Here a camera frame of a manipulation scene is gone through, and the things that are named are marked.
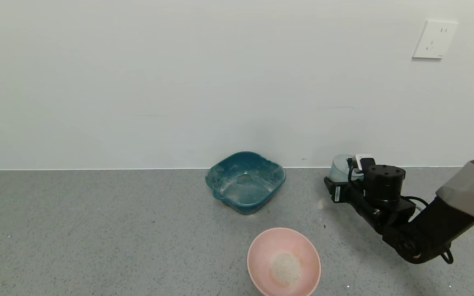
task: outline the white wall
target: white wall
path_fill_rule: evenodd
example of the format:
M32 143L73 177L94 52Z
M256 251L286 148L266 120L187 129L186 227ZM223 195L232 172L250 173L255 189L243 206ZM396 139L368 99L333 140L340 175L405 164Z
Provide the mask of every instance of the white wall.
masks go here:
M411 60L427 19L460 23ZM474 157L474 1L0 0L0 169Z

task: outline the gray speckled floor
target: gray speckled floor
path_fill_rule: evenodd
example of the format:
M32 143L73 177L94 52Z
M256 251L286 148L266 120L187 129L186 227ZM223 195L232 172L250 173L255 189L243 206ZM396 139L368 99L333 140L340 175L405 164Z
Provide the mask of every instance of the gray speckled floor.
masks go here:
M403 194L431 200L457 170L407 169ZM474 227L453 243L453 265L415 266L325 197L327 170L286 172L279 193L242 216L211 197L205 170L0 171L0 296L258 296L246 253L271 227L316 246L315 295L474 295Z

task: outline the power socket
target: power socket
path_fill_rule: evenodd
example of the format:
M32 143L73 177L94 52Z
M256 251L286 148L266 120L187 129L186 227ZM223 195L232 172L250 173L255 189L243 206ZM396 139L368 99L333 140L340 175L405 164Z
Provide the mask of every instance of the power socket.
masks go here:
M427 21L412 57L443 58L457 27L458 23Z

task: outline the black cable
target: black cable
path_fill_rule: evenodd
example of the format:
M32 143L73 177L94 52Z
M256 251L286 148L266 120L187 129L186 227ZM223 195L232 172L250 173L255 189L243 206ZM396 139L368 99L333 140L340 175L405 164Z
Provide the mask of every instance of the black cable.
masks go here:
M406 200L415 200L421 202L424 206L428 206L429 203L419 197L403 197Z
M446 264L453 264L455 260L453 260L453 254L451 253L451 250L449 250L447 247L444 247L444 251L447 254L447 256L444 253L442 253L440 254L440 257L442 257L442 259L446 261Z
M356 183L354 183L354 181L352 180L352 171L354 171L354 165L350 165L349 167L349 175L348 175L348 182L350 185L352 185L352 187L358 189L359 191L363 191L363 188L359 187Z

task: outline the teal plastic basin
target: teal plastic basin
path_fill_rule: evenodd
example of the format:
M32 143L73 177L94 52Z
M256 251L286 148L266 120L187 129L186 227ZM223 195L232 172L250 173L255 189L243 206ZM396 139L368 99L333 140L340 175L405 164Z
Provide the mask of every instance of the teal plastic basin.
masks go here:
M282 166L254 152L238 152L206 174L213 197L249 215L264 206L286 179Z

